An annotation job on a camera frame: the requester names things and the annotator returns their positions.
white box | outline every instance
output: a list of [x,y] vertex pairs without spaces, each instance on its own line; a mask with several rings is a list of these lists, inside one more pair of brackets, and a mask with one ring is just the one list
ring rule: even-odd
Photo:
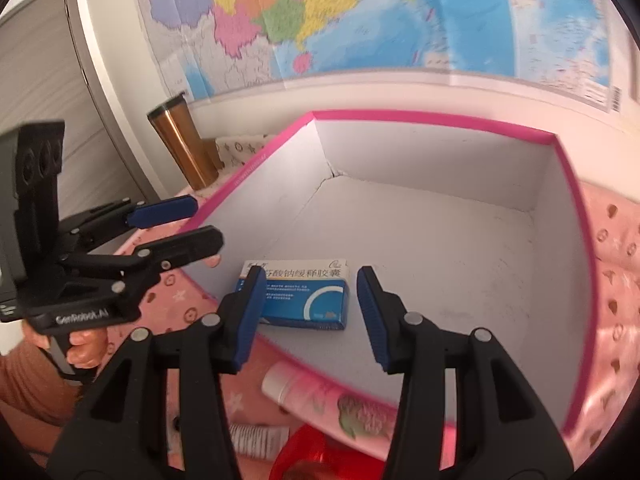
[[[249,259],[320,259],[352,270],[347,328],[259,333],[356,391],[397,404],[401,376],[374,361],[355,295],[382,286],[441,328],[492,330],[559,428],[584,402],[596,327],[588,221],[558,139],[523,126],[389,110],[312,112],[273,139],[185,229],[225,235],[216,269],[186,271],[234,290]],[[447,388],[447,418],[455,418]]]

blue and white medicine box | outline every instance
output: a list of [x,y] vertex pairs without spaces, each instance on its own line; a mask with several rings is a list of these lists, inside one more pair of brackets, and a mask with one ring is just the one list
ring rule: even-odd
[[236,290],[252,266],[261,266],[267,275],[262,323],[344,330],[349,301],[346,260],[248,260]]

pink tube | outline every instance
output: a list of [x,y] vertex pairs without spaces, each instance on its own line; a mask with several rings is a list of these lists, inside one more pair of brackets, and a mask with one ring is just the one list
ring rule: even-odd
[[[398,411],[365,400],[321,376],[281,361],[262,380],[262,392],[303,422],[341,443],[386,460]],[[440,468],[453,465],[456,429],[447,424]]]

camera lens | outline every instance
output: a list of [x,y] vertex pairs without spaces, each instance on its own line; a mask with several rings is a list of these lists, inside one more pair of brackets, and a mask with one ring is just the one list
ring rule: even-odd
[[22,158],[22,179],[25,184],[30,183],[33,178],[33,173],[35,172],[35,161],[36,158],[33,156],[33,152],[31,150],[27,150]]
[[45,176],[47,171],[49,171],[49,166],[51,165],[51,145],[48,140],[45,140],[42,143],[42,147],[40,149],[40,156],[38,158],[38,166],[40,167],[40,174]]
[[62,147],[60,146],[59,140],[54,140],[51,145],[51,158],[55,165],[60,163],[60,159],[62,158]]

handle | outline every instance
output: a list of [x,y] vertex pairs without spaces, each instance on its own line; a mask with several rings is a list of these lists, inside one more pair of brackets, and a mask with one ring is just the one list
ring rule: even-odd
[[43,350],[44,355],[57,368],[63,379],[80,384],[89,384],[95,378],[96,368],[76,368],[66,360],[66,353],[72,347],[69,334],[61,334],[49,338],[49,350]]

